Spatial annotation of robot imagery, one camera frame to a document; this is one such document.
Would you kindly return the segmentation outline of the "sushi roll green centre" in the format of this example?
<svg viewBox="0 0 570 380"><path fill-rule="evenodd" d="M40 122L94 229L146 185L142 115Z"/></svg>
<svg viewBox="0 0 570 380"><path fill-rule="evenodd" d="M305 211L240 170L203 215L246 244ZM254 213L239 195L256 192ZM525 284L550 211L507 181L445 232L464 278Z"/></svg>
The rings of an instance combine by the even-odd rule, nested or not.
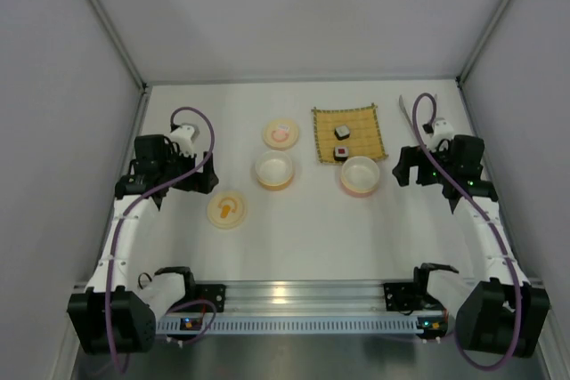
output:
<svg viewBox="0 0 570 380"><path fill-rule="evenodd" d="M339 125L334 129L334 134L339 141L350 137L351 131L347 125Z"/></svg>

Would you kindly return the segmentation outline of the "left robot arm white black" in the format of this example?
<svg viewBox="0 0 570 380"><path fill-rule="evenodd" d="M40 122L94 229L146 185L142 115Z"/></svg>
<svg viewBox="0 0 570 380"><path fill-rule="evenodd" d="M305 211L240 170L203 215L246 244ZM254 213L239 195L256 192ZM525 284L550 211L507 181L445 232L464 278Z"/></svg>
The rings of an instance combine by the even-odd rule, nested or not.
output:
<svg viewBox="0 0 570 380"><path fill-rule="evenodd" d="M208 194L219 183L212 152L198 160L183 143L162 134L134 141L134 158L115 185L101 258L85 290L71 295L67 306L87 354L149 351L158 321L198 297L189 267L159 266L156 257L167 244L153 232L169 190Z"/></svg>

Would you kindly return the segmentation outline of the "metal tongs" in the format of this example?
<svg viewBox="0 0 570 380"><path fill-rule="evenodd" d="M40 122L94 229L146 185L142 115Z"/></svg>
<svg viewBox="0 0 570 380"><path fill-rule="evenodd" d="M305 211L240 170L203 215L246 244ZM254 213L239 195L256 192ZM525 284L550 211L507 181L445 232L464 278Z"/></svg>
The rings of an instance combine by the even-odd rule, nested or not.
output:
<svg viewBox="0 0 570 380"><path fill-rule="evenodd" d="M430 139L434 134L434 125L437 118L437 94L429 94L427 96L427 99L430 103L429 117L425 123L419 126L419 129L425 136L427 136L428 139ZM414 126L412 123L412 107L402 94L400 94L398 97L398 106L411 130L411 133L415 134Z"/></svg>

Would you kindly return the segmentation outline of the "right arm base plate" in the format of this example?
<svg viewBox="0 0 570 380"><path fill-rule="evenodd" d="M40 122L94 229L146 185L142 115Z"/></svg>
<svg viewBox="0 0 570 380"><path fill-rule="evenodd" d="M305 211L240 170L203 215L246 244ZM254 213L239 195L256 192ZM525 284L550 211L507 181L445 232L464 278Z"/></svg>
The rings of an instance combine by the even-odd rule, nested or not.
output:
<svg viewBox="0 0 570 380"><path fill-rule="evenodd" d="M414 282L386 282L382 287L387 311L409 316L422 309L419 289Z"/></svg>

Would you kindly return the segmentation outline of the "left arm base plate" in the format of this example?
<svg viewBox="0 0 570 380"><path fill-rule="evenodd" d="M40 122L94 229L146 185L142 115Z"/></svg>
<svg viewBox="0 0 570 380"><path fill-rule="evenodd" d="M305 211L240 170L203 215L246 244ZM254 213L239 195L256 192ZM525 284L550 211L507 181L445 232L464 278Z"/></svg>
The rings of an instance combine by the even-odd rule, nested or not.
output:
<svg viewBox="0 0 570 380"><path fill-rule="evenodd" d="M192 300L207 300L217 312L224 312L227 286L223 283L198 282L195 285Z"/></svg>

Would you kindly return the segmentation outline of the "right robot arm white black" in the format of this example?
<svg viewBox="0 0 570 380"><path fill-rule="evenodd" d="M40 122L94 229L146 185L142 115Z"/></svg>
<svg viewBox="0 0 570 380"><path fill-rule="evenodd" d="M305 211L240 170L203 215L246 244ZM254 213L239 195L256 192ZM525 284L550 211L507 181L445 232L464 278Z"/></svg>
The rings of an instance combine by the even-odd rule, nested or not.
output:
<svg viewBox="0 0 570 380"><path fill-rule="evenodd" d="M454 319L463 351L529 358L550 309L545 290L520 270L501 224L493 184L482 179L482 139L444 138L433 150L404 146L392 174L402 187L439 184L468 246L472 279L452 265L423 263L414 270L417 296L441 304Z"/></svg>

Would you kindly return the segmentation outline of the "sushi roll red centre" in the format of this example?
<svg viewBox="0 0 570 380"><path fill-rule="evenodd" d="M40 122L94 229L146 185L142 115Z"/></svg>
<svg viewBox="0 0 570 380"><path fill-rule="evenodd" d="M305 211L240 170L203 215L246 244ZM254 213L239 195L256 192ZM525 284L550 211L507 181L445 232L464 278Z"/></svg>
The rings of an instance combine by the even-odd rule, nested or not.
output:
<svg viewBox="0 0 570 380"><path fill-rule="evenodd" d="M337 145L333 149L333 160L335 162L344 163L349 159L350 153L347 146Z"/></svg>

